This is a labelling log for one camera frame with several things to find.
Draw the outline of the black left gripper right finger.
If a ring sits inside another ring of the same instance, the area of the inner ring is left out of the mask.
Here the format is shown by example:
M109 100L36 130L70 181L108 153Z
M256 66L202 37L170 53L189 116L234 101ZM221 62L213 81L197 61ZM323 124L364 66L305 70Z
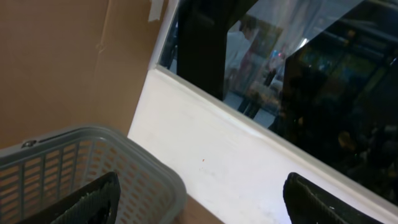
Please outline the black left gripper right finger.
M283 199L292 224L381 224L295 172L287 176Z

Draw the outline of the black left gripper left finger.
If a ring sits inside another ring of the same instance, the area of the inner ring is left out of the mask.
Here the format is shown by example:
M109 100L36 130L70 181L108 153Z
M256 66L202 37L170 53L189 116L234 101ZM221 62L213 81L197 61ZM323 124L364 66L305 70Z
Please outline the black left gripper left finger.
M118 175L105 175L19 224L115 224L121 188Z

